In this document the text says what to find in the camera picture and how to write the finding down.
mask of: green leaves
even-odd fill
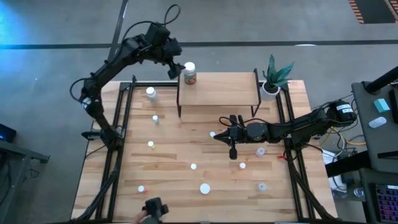
[[[267,75],[264,75],[264,78],[267,79],[267,83],[269,86],[282,86],[287,83],[286,79],[287,75],[290,73],[290,71],[293,68],[293,64],[291,63],[290,65],[280,69],[278,72],[275,69],[275,58],[273,55],[269,57],[269,65],[267,69]]]

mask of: wooden table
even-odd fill
[[[296,117],[309,113],[304,82],[290,81],[289,88]],[[114,222],[131,221],[144,202],[153,197],[161,197],[169,206],[170,212],[163,217],[164,222],[297,221],[287,163],[277,158],[284,151],[282,143],[238,144],[238,159],[231,161],[229,147],[210,138],[211,131],[220,133],[225,129],[218,122],[220,116],[241,114],[249,119],[251,114],[247,107],[187,106],[179,118],[175,87],[156,88],[159,99],[154,105],[146,97],[146,88],[134,89]],[[109,82],[103,88],[102,98],[109,120],[114,116],[118,90],[119,82]],[[159,125],[151,119],[154,114],[159,116]],[[278,123],[276,102],[263,101],[256,117]],[[156,148],[149,148],[148,141],[154,141]],[[90,142],[87,153],[100,146],[100,141]],[[255,156],[259,147],[266,148],[265,156]],[[104,149],[86,159],[73,218],[78,217],[98,193],[105,157]],[[322,155],[307,148],[303,150],[303,157],[311,190],[328,212],[336,216]],[[246,169],[238,170],[240,162],[246,163]],[[192,163],[197,165],[196,170],[191,170]],[[199,191],[203,183],[211,187],[208,195]],[[267,184],[265,192],[256,190],[259,183]],[[138,193],[139,185],[144,185],[148,192]],[[307,214],[302,192],[300,198],[304,214]]]
[[[198,72],[194,85],[186,84],[179,76],[180,88],[177,107],[181,106],[250,106],[252,116],[257,113],[253,106],[261,103],[257,69],[254,72]]]

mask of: gray floor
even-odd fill
[[[0,44],[111,43],[122,0],[19,0],[0,2]],[[179,41],[386,40],[395,24],[361,25],[347,0],[130,1],[122,33],[134,22],[161,21],[173,3],[179,19],[168,28]],[[131,35],[145,32],[135,27]],[[372,80],[396,66],[396,45],[318,47],[184,48],[179,62],[199,71],[266,69],[270,54],[277,67],[295,62],[290,75],[305,80],[310,104],[348,95],[353,82]],[[80,133],[91,119],[69,94],[70,84],[99,68],[109,49],[0,50],[0,123],[18,130],[17,143],[51,154],[40,176],[25,182],[12,223],[48,223],[70,218],[87,141]],[[167,68],[144,63],[115,80],[167,80]],[[345,133],[361,134],[358,126]],[[333,137],[326,149],[337,150]],[[336,203],[345,220],[364,221],[358,202]]]

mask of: white pot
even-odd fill
[[[278,95],[278,93],[280,91],[280,87],[278,86],[278,91],[276,91],[275,93],[269,93],[269,92],[267,92],[267,90],[264,87],[266,83],[267,82],[264,82],[262,84],[262,87],[260,88],[261,99],[265,100],[265,101],[272,101],[275,99],[276,95]]]

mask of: potted plant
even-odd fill
[[[266,101],[274,100],[276,95],[278,95],[280,91],[280,87],[287,83],[286,79],[287,75],[293,68],[293,63],[290,65],[276,71],[275,69],[275,59],[274,56],[271,55],[269,58],[269,65],[267,69],[267,75],[263,71],[264,78],[266,81],[262,84],[260,89],[261,98]]]

